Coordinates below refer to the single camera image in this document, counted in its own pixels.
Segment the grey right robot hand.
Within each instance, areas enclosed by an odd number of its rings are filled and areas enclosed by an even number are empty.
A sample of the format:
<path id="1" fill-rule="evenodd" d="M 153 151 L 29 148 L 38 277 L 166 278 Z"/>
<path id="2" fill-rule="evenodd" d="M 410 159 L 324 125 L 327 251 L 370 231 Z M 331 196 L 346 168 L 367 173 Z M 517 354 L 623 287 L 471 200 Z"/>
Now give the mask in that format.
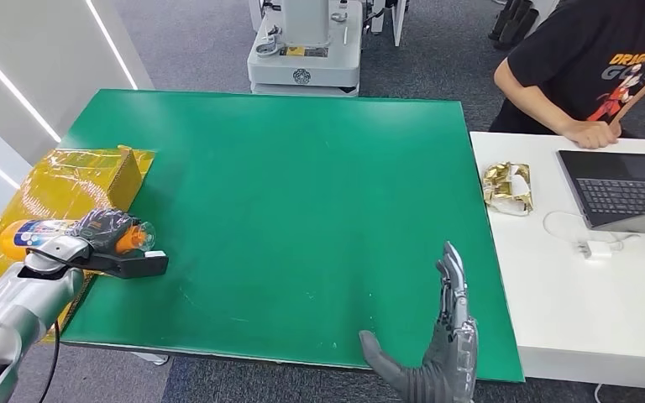
<path id="1" fill-rule="evenodd" d="M 478 363 L 478 329 L 470 315 L 464 264 L 449 242 L 437 261 L 439 314 L 422 363 L 408 367 L 387 354 L 368 330 L 359 331 L 364 361 L 405 402 L 471 402 Z"/>

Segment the person's right hand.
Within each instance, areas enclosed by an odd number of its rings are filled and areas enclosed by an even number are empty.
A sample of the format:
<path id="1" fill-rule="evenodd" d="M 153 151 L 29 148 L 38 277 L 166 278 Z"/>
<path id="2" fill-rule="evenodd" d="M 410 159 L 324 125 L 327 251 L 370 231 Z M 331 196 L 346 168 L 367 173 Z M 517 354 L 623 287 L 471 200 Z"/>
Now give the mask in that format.
<path id="1" fill-rule="evenodd" d="M 560 132 L 582 149 L 600 149 L 616 144 L 621 136 L 619 123 L 573 120 Z"/>

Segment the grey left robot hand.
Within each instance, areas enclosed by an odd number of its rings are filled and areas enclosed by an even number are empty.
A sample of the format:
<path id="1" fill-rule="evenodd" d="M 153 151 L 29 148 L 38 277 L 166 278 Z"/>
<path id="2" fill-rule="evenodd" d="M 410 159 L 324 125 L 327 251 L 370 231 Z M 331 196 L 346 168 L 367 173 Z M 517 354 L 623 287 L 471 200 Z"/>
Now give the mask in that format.
<path id="1" fill-rule="evenodd" d="M 117 242 L 139 223 L 137 217 L 117 208 L 97 208 L 75 222 L 67 234 L 85 239 L 97 252 L 115 254 Z"/>

